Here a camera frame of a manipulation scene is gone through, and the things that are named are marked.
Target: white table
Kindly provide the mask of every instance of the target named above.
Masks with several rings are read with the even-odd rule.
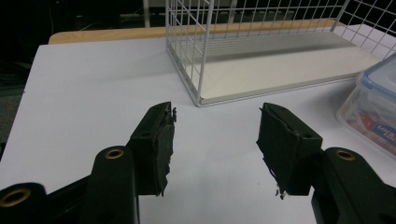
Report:
[[[315,223],[311,197],[275,196],[258,137],[264,102],[283,105],[323,138],[360,153],[396,186],[396,160],[344,127],[337,108],[355,86],[337,81],[198,108],[163,38],[40,47],[0,163],[0,189],[38,182],[48,193],[91,172],[102,149],[125,145],[152,106],[177,107],[164,197],[140,199],[142,223]]]

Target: plastic container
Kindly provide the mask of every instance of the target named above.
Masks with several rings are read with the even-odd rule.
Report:
[[[396,53],[361,73],[337,118],[396,159]]]

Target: wire grid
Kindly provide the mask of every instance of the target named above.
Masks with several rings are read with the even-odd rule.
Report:
[[[396,1],[350,1],[334,31],[344,39],[385,59],[396,52]]]
[[[167,49],[196,104],[205,60],[227,49],[224,41],[239,46],[227,53],[240,53],[280,35],[335,33],[382,59],[395,51],[393,0],[167,0],[166,5]],[[360,16],[362,8],[367,13]]]

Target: container lid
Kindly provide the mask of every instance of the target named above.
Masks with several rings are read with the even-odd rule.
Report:
[[[358,84],[396,100],[396,53],[364,71]]]

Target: white wire rack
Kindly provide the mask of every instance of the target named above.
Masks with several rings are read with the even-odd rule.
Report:
[[[196,105],[353,77],[396,50],[393,0],[167,0],[166,46]]]

